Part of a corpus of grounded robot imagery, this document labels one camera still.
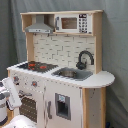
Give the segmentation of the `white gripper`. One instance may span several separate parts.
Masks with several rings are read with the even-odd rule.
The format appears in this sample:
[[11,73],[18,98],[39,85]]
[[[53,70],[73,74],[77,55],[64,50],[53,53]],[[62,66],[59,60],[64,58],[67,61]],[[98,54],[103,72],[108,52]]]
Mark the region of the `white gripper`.
[[4,78],[2,80],[4,86],[9,90],[10,97],[8,98],[9,107],[11,110],[18,108],[22,105],[19,98],[15,85],[10,77]]

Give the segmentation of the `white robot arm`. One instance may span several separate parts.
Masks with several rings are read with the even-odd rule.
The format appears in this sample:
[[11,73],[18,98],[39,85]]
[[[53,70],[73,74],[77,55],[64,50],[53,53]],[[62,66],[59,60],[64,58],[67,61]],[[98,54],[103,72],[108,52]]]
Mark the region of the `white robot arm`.
[[0,81],[0,126],[2,128],[36,128],[35,124],[26,116],[15,116],[9,124],[7,109],[14,110],[22,105],[17,90],[10,77]]

